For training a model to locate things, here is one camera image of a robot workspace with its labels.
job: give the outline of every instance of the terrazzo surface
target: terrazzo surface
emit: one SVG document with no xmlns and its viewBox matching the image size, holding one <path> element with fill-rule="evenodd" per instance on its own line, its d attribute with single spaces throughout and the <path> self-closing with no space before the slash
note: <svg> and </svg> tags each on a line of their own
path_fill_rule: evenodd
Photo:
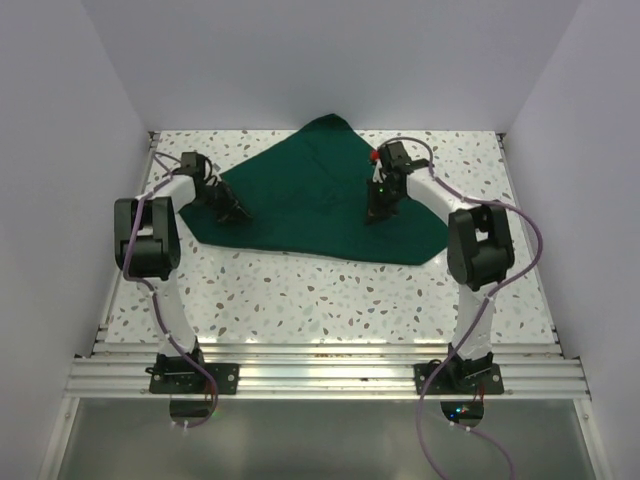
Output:
<svg viewBox="0 0 640 480">
<path fill-rule="evenodd" d="M 197 150 L 222 171 L 292 131 L 164 131 L 158 150 L 179 157 Z M 427 141 L 440 176 L 466 195 L 513 202 L 493 132 L 358 131 L 372 146 L 398 135 Z M 425 156 L 407 144 L 414 158 Z M 163 170 L 154 164 L 147 188 Z M 363 195 L 366 193 L 363 181 Z M 516 264 L 531 257 L 519 218 L 509 213 Z M 178 284 L 189 322 L 200 339 L 223 343 L 448 342 L 457 314 L 457 284 L 446 251 L 421 266 L 379 265 L 233 250 L 199 244 L 180 217 Z M 505 288 L 495 303 L 494 343 L 554 343 L 550 317 L 532 273 Z M 132 283 L 115 293 L 107 342 L 155 342 L 151 312 Z"/>
</svg>

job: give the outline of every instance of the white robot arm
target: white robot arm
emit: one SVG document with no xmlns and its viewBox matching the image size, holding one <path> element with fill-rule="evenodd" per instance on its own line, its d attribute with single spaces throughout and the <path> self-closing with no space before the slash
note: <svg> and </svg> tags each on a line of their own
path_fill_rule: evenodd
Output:
<svg viewBox="0 0 640 480">
<path fill-rule="evenodd" d="M 125 278 L 138 282 L 146 296 L 160 342 L 156 363 L 147 369 L 152 375 L 151 393 L 201 393 L 204 378 L 194 369 L 196 364 L 201 371 L 215 370 L 217 373 L 209 372 L 214 377 L 223 370 L 237 377 L 237 365 L 205 364 L 197 336 L 187 321 L 176 277 L 180 239 L 175 214 L 185 205 L 204 204 L 219 223 L 251 219 L 228 184 L 213 174 L 206 177 L 207 162 L 196 152 L 183 153 L 180 166 L 152 195 L 120 199 L 114 206 L 116 263 Z M 224 386 L 218 382 L 219 393 L 225 393 Z"/>
<path fill-rule="evenodd" d="M 459 284 L 459 299 L 455 334 L 449 347 L 457 354 L 446 374 L 452 391 L 473 391 L 483 376 L 498 370 L 491 352 L 492 307 L 484 310 L 466 341 L 463 338 L 488 293 L 506 278 L 514 264 L 506 210 L 462 201 L 430 174 L 425 168 L 429 166 L 427 160 L 411 160 L 401 141 L 383 144 L 373 152 L 371 160 L 375 167 L 373 178 L 368 181 L 367 223 L 396 215 L 397 203 L 408 197 L 427 206 L 448 225 L 447 264 Z M 478 232 L 486 234 L 486 238 L 478 238 Z"/>
</svg>

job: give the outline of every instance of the purple cable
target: purple cable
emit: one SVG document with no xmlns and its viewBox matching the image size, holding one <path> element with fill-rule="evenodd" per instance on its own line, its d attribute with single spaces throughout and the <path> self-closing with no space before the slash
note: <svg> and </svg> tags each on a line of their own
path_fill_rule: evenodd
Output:
<svg viewBox="0 0 640 480">
<path fill-rule="evenodd" d="M 207 382 L 209 382 L 209 385 L 211 385 L 211 387 L 213 388 L 213 392 L 212 392 L 213 405 L 211 405 L 211 408 L 207 412 L 207 415 L 201 418 L 200 420 L 197 420 L 194 423 L 189 423 L 188 421 L 185 421 L 185 423 L 183 423 L 183 427 L 185 428 L 194 428 L 204 424 L 207 420 L 211 418 L 211 415 L 213 415 L 213 412 L 215 412 L 218 406 L 218 384 L 216 383 L 215 379 L 211 376 L 211 374 L 207 372 L 204 368 L 202 368 L 197 362 L 193 361 L 191 357 L 187 355 L 187 352 L 185 352 L 184 349 L 178 344 L 178 342 L 176 342 L 175 339 L 171 336 L 171 332 L 169 332 L 169 329 L 167 328 L 167 326 L 164 323 L 164 320 L 162 319 L 162 315 L 160 313 L 160 305 L 158 304 L 158 296 L 156 294 L 156 289 L 153 287 L 153 285 L 151 285 L 151 283 L 149 283 L 144 278 L 136 278 L 129 275 L 129 267 L 131 266 L 131 257 L 133 256 L 133 247 L 136 243 L 138 231 L 140 230 L 140 223 L 142 222 L 142 210 L 144 209 L 144 202 L 145 200 L 150 198 L 153 194 L 155 194 L 158 190 L 160 190 L 162 187 L 169 184 L 171 182 L 171 179 L 172 179 L 172 176 L 169 176 L 169 178 L 166 178 L 165 180 L 160 182 L 158 185 L 156 185 L 153 188 L 152 191 L 144 194 L 138 200 L 138 206 L 136 208 L 136 216 L 133 220 L 133 227 L 131 228 L 131 236 L 129 237 L 129 244 L 127 245 L 127 251 L 125 252 L 125 255 L 124 255 L 124 264 L 122 266 L 122 274 L 125 280 L 141 283 L 151 291 L 151 301 L 153 303 L 153 310 L 156 315 L 156 320 L 158 321 L 158 325 L 160 326 L 160 330 L 162 330 L 162 333 L 165 335 L 165 337 L 167 338 L 171 346 L 180 354 L 180 356 L 188 364 L 190 364 L 197 372 L 202 374 L 207 379 Z"/>
<path fill-rule="evenodd" d="M 173 176 L 171 169 L 169 167 L 167 167 L 165 165 L 165 163 L 160 160 L 158 157 L 156 157 L 155 155 L 153 156 L 153 160 L 162 167 L 162 169 L 166 172 L 164 176 Z"/>
<path fill-rule="evenodd" d="M 174 162 L 176 162 L 176 163 L 182 163 L 182 162 L 180 162 L 180 160 L 179 160 L 179 159 L 177 159 L 177 158 L 176 158 L 176 157 L 174 157 L 173 155 L 169 155 L 168 153 L 159 152 L 159 151 L 157 151 L 157 150 L 156 150 L 156 151 L 155 151 L 155 153 L 154 153 L 154 155 L 159 155 L 159 156 L 161 156 L 161 157 L 168 158 L 169 160 L 173 160 L 173 161 L 174 161 Z"/>
<path fill-rule="evenodd" d="M 460 350 L 460 348 L 462 347 L 464 342 L 466 342 L 469 339 L 469 337 L 471 336 L 471 333 L 473 333 L 473 330 L 476 328 L 476 326 L 480 322 L 480 319 L 482 318 L 482 314 L 484 313 L 484 311 L 489 306 L 489 303 L 491 302 L 491 299 L 495 298 L 495 295 L 500 290 L 502 290 L 504 287 L 506 287 L 507 285 L 510 285 L 511 283 L 515 282 L 519 278 L 522 278 L 523 276 L 525 276 L 527 273 L 529 273 L 537 265 L 537 263 L 540 261 L 540 257 L 542 256 L 543 239 L 542 239 L 542 232 L 540 232 L 540 228 L 538 227 L 538 225 L 536 225 L 536 223 L 533 221 L 533 219 L 529 215 L 524 213 L 519 208 L 514 207 L 512 205 L 509 205 L 507 203 L 500 202 L 500 201 L 481 200 L 481 199 L 477 199 L 477 198 L 465 197 L 460 192 L 458 192 L 456 189 L 454 189 L 450 185 L 447 185 L 447 183 L 445 183 L 443 180 L 441 180 L 440 178 L 436 177 L 434 166 L 433 166 L 433 158 L 434 158 L 433 150 L 431 150 L 431 147 L 426 142 L 423 142 L 422 140 L 414 138 L 414 137 L 396 137 L 396 138 L 392 138 L 390 140 L 387 140 L 386 142 L 382 143 L 382 145 L 380 145 L 380 146 L 383 146 L 383 145 L 385 145 L 385 144 L 387 144 L 389 142 L 394 142 L 394 141 L 399 141 L 399 140 L 406 140 L 406 141 L 409 141 L 409 142 L 414 142 L 414 143 L 417 143 L 419 145 L 422 145 L 423 147 L 425 147 L 427 149 L 427 151 L 429 152 L 429 155 L 430 155 L 430 158 L 429 158 L 429 175 L 431 175 L 431 178 L 433 178 L 438 185 L 440 185 L 442 188 L 444 188 L 451 195 L 453 195 L 454 197 L 456 197 L 457 199 L 459 199 L 461 201 L 466 201 L 466 202 L 477 204 L 477 205 L 503 207 L 503 208 L 506 208 L 507 210 L 510 210 L 512 212 L 517 213 L 520 217 L 522 217 L 531 226 L 531 228 L 533 229 L 533 232 L 536 235 L 536 239 L 537 239 L 537 242 L 538 242 L 537 249 L 536 249 L 536 254 L 534 255 L 533 260 L 531 261 L 531 263 L 529 265 L 527 265 L 523 270 L 521 270 L 520 272 L 516 273 L 512 277 L 507 278 L 502 283 L 499 283 L 498 285 L 496 285 L 494 288 L 492 288 L 489 291 L 489 293 L 485 297 L 484 301 L 480 305 L 480 308 L 478 309 L 478 312 L 476 313 L 476 316 L 475 316 L 473 322 L 471 322 L 471 325 L 469 326 L 469 329 L 466 331 L 466 333 L 460 339 L 460 343 L 458 343 L 458 345 L 455 346 L 449 352 L 449 354 L 444 359 L 444 361 L 442 361 L 442 363 L 440 363 L 435 368 L 435 370 L 433 372 L 431 372 L 431 375 L 429 375 L 429 378 L 427 378 L 427 380 L 424 382 L 424 385 L 422 386 L 422 390 L 420 391 L 420 398 L 418 399 L 418 403 L 416 405 L 416 432 L 418 434 L 418 440 L 420 441 L 420 447 L 422 448 L 422 452 L 424 453 L 424 456 L 429 461 L 429 464 L 431 465 L 431 467 L 435 470 L 435 472 L 441 478 L 446 480 L 449 477 L 447 477 L 447 475 L 444 473 L 444 471 L 436 463 L 435 459 L 433 458 L 433 455 L 429 451 L 427 443 L 426 443 L 426 441 L 424 439 L 424 436 L 422 434 L 421 419 L 422 419 L 422 412 L 423 412 L 423 409 L 424 409 L 424 397 L 427 394 L 427 390 L 429 389 L 429 386 L 431 385 L 431 383 L 433 383 L 433 380 L 438 376 L 438 374 L 447 365 L 447 363 L 449 363 L 451 361 L 451 359 L 453 359 L 453 357 L 455 357 L 455 355 L 458 353 L 458 351 Z M 463 426 L 463 425 L 459 425 L 459 424 L 455 424 L 455 425 L 458 428 L 460 428 L 461 430 L 466 430 L 466 427 Z M 481 431 L 478 431 L 476 429 L 471 429 L 471 433 L 473 433 L 474 435 L 476 435 L 478 437 L 481 437 L 481 438 L 487 440 L 488 442 L 492 443 L 496 448 L 498 448 L 498 450 L 500 450 L 500 452 L 504 455 L 504 457 L 506 458 L 506 460 L 507 460 L 507 462 L 509 464 L 509 479 L 510 480 L 514 480 L 516 478 L 515 465 L 513 463 L 513 459 L 511 458 L 511 455 L 509 455 L 509 452 L 507 452 L 507 450 L 498 441 L 496 441 L 495 439 L 490 437 L 488 434 L 486 434 L 484 432 L 481 432 Z"/>
</svg>

